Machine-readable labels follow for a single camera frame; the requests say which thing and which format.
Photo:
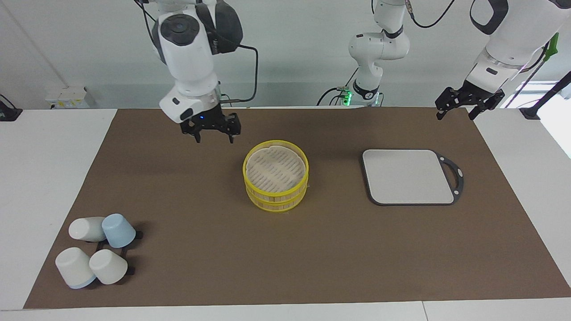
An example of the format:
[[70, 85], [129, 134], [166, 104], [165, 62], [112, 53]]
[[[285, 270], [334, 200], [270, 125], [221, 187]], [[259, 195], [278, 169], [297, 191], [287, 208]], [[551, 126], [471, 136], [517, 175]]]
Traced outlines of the black cup rack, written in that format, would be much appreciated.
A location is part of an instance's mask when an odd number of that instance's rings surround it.
[[[139, 245], [140, 241], [143, 238], [144, 238], [143, 231], [136, 230], [135, 231], [135, 238], [130, 244], [127, 244], [126, 246], [121, 247], [121, 248], [113, 248], [113, 249], [119, 250], [119, 256], [128, 262], [127, 258], [128, 258], [129, 250], [134, 250], [134, 248], [136, 248], [136, 246]], [[109, 249], [111, 248], [108, 240], [102, 240], [102, 241], [96, 242], [96, 244], [97, 244], [96, 251], [100, 251], [100, 250], [106, 249], [106, 248], [109, 248]], [[127, 263], [126, 276], [132, 276], [135, 274], [135, 272], [136, 272], [136, 268], [128, 262]]]

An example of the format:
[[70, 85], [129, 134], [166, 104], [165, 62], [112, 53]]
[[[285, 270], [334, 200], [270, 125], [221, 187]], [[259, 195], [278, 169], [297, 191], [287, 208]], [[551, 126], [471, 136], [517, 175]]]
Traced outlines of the yellow steamer lid with liner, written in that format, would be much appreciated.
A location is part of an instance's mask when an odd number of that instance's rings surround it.
[[268, 140], [249, 150], [241, 172], [248, 191], [269, 198], [293, 197], [308, 185], [310, 165], [296, 144]]

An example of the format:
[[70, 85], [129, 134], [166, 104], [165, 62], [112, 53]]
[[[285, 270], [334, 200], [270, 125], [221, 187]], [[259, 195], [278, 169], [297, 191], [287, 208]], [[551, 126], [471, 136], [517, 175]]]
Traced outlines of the black clamp mount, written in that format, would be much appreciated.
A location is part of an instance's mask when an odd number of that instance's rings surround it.
[[7, 97], [0, 94], [0, 122], [13, 122], [22, 112], [22, 108], [17, 108]]

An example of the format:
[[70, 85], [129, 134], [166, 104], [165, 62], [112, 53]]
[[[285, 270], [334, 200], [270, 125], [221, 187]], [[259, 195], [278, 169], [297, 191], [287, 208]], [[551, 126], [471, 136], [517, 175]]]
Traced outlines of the brown table mat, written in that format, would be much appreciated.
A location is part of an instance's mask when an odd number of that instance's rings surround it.
[[[159, 110], [116, 112], [24, 305], [66, 309], [571, 297], [567, 284], [474, 122], [457, 109], [239, 110], [234, 144], [197, 144]], [[267, 140], [298, 145], [308, 191], [287, 213], [255, 207], [241, 167]], [[459, 165], [450, 206], [378, 206], [362, 152], [430, 149]], [[72, 290], [57, 254], [80, 217], [121, 213], [144, 234], [118, 284]]]

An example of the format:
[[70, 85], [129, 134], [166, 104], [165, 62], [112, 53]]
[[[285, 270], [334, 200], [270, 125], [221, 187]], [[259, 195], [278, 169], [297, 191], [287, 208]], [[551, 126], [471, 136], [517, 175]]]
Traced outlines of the light blue cup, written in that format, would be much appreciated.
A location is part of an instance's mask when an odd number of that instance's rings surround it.
[[128, 246], [137, 235], [135, 228], [120, 213], [113, 213], [105, 217], [101, 226], [112, 248]]

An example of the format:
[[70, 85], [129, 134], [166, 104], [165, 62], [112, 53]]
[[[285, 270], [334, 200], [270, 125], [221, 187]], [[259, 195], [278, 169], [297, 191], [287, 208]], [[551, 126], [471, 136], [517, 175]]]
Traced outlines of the grey cutting board black rim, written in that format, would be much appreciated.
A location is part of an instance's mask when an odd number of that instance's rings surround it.
[[459, 166], [430, 149], [367, 149], [360, 161], [367, 195], [378, 206], [450, 206], [463, 193]]

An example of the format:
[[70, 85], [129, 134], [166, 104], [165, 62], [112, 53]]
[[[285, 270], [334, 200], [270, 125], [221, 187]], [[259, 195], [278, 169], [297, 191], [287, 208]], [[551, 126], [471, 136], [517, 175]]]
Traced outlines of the white box with yellow labels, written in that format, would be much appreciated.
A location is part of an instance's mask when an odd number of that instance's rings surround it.
[[84, 86], [68, 86], [50, 90], [45, 97], [45, 102], [49, 108], [82, 109], [97, 106], [95, 99]]

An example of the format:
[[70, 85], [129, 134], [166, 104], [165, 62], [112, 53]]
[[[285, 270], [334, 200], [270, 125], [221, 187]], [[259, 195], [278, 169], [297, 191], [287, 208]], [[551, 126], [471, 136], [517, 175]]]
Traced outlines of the white cup lying sideways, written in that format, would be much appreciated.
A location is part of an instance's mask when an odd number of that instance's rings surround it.
[[69, 236], [84, 242], [102, 242], [107, 239], [102, 228], [103, 221], [104, 217], [78, 218], [69, 225]]

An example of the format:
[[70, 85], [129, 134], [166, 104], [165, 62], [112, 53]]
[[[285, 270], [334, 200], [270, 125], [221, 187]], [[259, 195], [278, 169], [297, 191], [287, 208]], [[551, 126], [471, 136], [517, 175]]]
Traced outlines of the plain white cup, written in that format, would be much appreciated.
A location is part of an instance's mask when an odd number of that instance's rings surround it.
[[102, 249], [93, 254], [88, 262], [96, 278], [105, 285], [114, 284], [126, 275], [128, 263], [118, 254]]

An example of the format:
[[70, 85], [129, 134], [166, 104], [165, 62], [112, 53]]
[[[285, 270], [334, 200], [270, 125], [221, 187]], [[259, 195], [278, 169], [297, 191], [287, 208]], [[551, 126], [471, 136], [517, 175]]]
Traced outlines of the green-tipped grey pole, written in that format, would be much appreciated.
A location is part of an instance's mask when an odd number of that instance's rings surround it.
[[532, 73], [526, 78], [526, 80], [516, 89], [515, 93], [512, 95], [508, 103], [504, 106], [504, 108], [508, 108], [513, 101], [520, 95], [523, 89], [530, 83], [533, 77], [538, 73], [538, 71], [543, 67], [543, 65], [549, 61], [549, 59], [558, 53], [558, 41], [559, 41], [559, 33], [555, 33], [553, 37], [542, 47], [541, 53], [534, 61], [534, 63], [527, 65], [524, 67], [520, 74], [527, 73], [531, 71]]

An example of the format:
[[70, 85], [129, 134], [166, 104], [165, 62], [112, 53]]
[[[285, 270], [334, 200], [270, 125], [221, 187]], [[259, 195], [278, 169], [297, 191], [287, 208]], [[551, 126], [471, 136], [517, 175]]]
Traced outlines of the white cup with blue rim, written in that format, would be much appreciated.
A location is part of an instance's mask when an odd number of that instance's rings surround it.
[[78, 247], [70, 247], [60, 252], [55, 264], [64, 282], [73, 290], [90, 285], [96, 276], [89, 266], [90, 256]]

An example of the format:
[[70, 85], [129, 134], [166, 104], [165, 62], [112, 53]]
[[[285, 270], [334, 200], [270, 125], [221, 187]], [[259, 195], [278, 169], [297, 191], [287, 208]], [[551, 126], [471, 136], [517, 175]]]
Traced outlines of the yellow bamboo steamer base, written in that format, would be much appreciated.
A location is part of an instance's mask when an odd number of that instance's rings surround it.
[[244, 180], [244, 184], [248, 198], [254, 206], [268, 213], [285, 213], [302, 202], [308, 188], [308, 179], [280, 193], [263, 191], [255, 187], [248, 179]]

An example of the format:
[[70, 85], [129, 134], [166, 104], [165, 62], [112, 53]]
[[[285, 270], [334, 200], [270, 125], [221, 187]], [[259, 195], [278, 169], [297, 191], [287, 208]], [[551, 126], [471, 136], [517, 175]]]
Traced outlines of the black stand with pole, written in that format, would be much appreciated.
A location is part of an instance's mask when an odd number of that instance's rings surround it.
[[571, 70], [562, 77], [549, 91], [547, 91], [532, 107], [519, 108], [520, 113], [524, 118], [529, 120], [540, 120], [537, 115], [538, 111], [544, 104], [546, 104], [551, 98], [556, 96], [561, 90], [565, 89], [569, 84], [571, 84]]

